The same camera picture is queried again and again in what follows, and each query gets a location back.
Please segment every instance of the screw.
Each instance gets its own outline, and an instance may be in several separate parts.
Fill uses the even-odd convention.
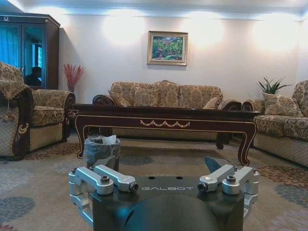
[[[227,176],[226,180],[228,183],[234,183],[236,181],[236,178],[234,176]]]
[[[101,183],[109,182],[109,177],[108,176],[103,176],[101,177]]]
[[[136,184],[136,183],[131,183],[130,186],[128,187],[128,189],[131,191],[131,192],[136,192],[139,188],[139,185]]]
[[[198,189],[199,189],[199,191],[201,191],[201,192],[205,192],[205,191],[207,190],[207,184],[199,183],[199,184],[198,184]]]

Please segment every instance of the curtain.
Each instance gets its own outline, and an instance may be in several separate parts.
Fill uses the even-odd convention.
[[[0,61],[19,68],[18,27],[0,25]]]

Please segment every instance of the ceiling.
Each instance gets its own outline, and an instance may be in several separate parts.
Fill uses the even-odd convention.
[[[246,9],[291,9],[301,11],[308,6],[308,0],[16,0],[24,6],[64,6],[64,7],[170,7],[170,8],[228,8],[245,11]]]

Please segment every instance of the white wall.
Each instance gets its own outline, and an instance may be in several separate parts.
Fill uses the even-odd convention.
[[[296,82],[299,22],[65,15],[61,23],[59,88],[67,89],[63,64],[82,65],[78,103],[107,94],[114,81],[215,85],[241,101],[261,97],[263,77]],[[187,66],[147,65],[149,30],[188,32]]]
[[[308,80],[308,19],[301,25],[296,81]]]

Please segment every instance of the floral rug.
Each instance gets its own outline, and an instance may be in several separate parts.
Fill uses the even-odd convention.
[[[122,145],[120,171],[139,176],[201,176],[208,174],[206,156],[239,165],[236,144],[224,150],[213,143],[205,148],[172,149],[164,148],[163,142],[151,148]],[[0,231],[91,230],[69,201],[67,173],[85,165],[85,160],[76,158],[78,149],[77,143],[59,143],[31,152],[22,161],[0,159]],[[244,230],[308,231],[307,168],[255,149],[249,156],[261,176],[258,201],[244,221]]]

